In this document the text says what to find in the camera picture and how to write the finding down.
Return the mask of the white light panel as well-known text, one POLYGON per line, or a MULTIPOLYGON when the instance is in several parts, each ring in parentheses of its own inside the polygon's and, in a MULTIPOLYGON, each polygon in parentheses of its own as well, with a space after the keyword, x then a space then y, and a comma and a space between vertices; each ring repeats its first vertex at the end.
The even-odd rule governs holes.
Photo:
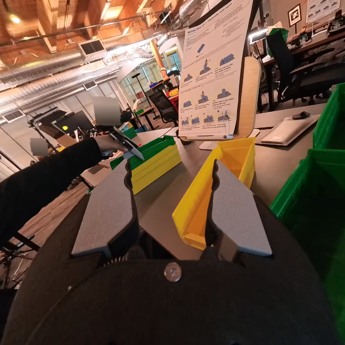
POLYGON ((255 32, 252 32, 248 35, 248 41, 250 45, 255 44, 258 41, 266 39, 268 35, 268 28, 264 28, 255 32))

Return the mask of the small green bin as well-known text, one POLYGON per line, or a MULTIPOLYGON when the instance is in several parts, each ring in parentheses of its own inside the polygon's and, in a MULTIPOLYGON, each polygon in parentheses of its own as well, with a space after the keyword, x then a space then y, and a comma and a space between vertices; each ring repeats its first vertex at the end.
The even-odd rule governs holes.
POLYGON ((123 123, 118 130, 127 138, 132 139, 137 136, 136 130, 131 122, 123 123))

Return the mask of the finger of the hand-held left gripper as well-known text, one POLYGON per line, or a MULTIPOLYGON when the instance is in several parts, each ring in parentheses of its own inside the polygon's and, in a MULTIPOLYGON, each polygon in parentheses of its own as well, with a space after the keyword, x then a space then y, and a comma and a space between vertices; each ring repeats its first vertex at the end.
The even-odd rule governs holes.
POLYGON ((127 151, 123 153, 123 158, 124 159, 130 159, 131 157, 137 157, 140 160, 144 161, 144 156, 143 154, 134 146, 126 146, 127 151))
POLYGON ((118 141, 120 144, 125 146, 127 149, 138 149, 139 146, 125 136, 121 131, 118 130, 115 126, 112 126, 112 137, 114 140, 118 141))

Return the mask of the black monitor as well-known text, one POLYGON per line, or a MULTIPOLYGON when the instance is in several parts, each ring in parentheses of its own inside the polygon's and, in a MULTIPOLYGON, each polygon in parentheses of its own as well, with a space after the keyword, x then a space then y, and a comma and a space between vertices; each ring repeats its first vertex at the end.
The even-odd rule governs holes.
POLYGON ((94 124, 83 111, 64 114, 52 121, 51 124, 66 135, 73 134, 78 129, 86 132, 94 128, 94 124))

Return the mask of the green plastic bin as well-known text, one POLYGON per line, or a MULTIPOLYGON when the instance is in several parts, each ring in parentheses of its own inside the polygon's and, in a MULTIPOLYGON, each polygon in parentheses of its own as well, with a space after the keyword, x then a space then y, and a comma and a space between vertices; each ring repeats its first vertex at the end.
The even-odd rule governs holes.
POLYGON ((313 149, 345 150, 345 84, 330 96, 313 132, 313 149))
POLYGON ((316 269, 345 340, 345 152, 309 149, 270 209, 316 269))
POLYGON ((154 139, 149 143, 140 146, 138 150, 140 151, 140 153, 142 153, 144 160, 141 160, 137 156, 132 156, 131 158, 129 158, 131 170, 136 169, 138 166, 140 166, 144 162, 147 162, 150 158, 152 158, 162 150, 174 144, 175 140, 173 136, 164 135, 162 138, 154 139))

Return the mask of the grey flat tray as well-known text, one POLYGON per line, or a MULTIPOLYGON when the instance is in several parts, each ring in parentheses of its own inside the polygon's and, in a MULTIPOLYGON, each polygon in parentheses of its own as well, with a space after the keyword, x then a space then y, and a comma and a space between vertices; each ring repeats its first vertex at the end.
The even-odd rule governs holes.
POLYGON ((256 144, 273 146, 288 146, 313 124, 317 123, 320 114, 310 115, 308 118, 294 120, 292 116, 284 118, 256 140, 256 144))

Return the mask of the yellow plastic bin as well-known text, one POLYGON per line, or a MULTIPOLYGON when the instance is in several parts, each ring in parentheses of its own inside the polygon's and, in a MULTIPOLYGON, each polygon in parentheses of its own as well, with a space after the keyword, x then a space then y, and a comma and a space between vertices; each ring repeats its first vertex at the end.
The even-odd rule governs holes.
POLYGON ((256 137, 223 141, 212 150, 172 214, 184 243, 200 250, 206 247, 205 225, 215 159, 251 188, 255 173, 255 141, 256 137))
POLYGON ((139 167, 141 167, 141 168, 148 167, 148 165, 159 160, 160 158, 167 159, 167 158, 170 158, 171 156, 173 156, 175 153, 179 153, 177 144, 174 144, 172 146, 168 146, 166 149, 162 150, 161 152, 159 152, 158 154, 156 154, 155 156, 150 158, 147 162, 144 162, 143 164, 141 164, 139 167))
POLYGON ((170 158, 158 159, 157 161, 148 165, 148 167, 135 168, 132 171, 133 194, 136 195, 181 162, 182 160, 179 153, 175 153, 170 158))

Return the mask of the person's left hand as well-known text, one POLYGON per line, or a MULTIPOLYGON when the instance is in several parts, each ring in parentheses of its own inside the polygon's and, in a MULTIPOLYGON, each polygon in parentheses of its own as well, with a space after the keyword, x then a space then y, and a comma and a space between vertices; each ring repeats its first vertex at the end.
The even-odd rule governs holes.
POLYGON ((125 147, 123 147, 118 141, 116 141, 110 134, 101 135, 94 138, 99 150, 106 159, 111 158, 117 152, 124 152, 125 147))

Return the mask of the wooden poster stand board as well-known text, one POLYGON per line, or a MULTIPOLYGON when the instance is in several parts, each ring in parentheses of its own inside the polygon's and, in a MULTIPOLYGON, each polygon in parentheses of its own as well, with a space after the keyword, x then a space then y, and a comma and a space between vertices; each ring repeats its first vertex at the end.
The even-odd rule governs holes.
POLYGON ((183 142, 247 138, 254 129, 261 65, 235 59, 183 83, 179 100, 179 134, 183 142))

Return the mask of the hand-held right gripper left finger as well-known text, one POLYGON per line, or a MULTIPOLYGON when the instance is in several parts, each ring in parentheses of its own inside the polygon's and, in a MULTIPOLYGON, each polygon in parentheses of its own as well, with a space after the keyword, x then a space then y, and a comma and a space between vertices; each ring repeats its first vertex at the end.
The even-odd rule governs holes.
POLYGON ((126 255, 139 238, 132 171, 124 159, 91 193, 71 255, 126 255))

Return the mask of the person's left forearm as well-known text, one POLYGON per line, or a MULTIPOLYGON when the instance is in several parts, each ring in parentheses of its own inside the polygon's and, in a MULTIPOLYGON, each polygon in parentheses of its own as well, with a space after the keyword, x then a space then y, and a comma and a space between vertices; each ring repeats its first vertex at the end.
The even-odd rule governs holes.
POLYGON ((5 179, 0 185, 1 243, 11 239, 32 217, 102 160, 94 138, 48 156, 5 179))

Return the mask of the large instruction poster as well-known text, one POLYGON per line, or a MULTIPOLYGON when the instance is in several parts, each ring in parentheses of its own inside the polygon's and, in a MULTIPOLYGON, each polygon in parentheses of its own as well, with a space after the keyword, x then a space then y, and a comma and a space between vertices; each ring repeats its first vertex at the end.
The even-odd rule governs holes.
POLYGON ((236 131, 252 0, 221 1, 185 31, 179 137, 231 139, 236 131))

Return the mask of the black office chair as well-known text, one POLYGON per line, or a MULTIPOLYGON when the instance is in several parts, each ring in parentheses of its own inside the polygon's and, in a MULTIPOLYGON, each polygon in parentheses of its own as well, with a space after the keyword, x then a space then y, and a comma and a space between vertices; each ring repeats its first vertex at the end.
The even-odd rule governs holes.
POLYGON ((336 84, 337 65, 316 62, 317 58, 333 49, 299 58, 288 49, 281 33, 267 36, 267 42, 280 73, 277 94, 279 103, 303 97, 313 98, 336 84))
POLYGON ((178 126, 178 112, 162 90, 149 95, 149 99, 157 108, 163 123, 173 123, 175 127, 178 126))

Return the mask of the white stand base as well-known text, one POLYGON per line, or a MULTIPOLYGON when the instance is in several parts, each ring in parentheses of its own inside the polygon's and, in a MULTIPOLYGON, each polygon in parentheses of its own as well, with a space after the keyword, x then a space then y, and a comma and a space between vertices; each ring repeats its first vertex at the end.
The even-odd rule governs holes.
MULTIPOLYGON (((259 133, 260 133, 259 129, 254 129, 252 131, 252 133, 248 136, 248 138, 257 137, 259 135, 259 133)), ((199 146, 199 149, 201 149, 201 150, 213 150, 217 147, 217 145, 218 145, 218 141, 205 141, 199 146)))

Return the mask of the black floor lamp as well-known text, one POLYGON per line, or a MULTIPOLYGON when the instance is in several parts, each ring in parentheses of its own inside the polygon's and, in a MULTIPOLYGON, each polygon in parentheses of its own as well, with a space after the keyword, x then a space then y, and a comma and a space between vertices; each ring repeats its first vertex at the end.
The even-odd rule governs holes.
POLYGON ((149 97, 147 96, 140 80, 139 80, 139 75, 140 75, 140 72, 134 74, 132 76, 132 79, 133 80, 136 80, 137 83, 139 84, 140 86, 140 91, 138 93, 135 94, 136 96, 136 99, 133 104, 133 107, 136 111, 139 111, 139 110, 149 110, 151 107, 152 107, 152 104, 149 100, 149 97))

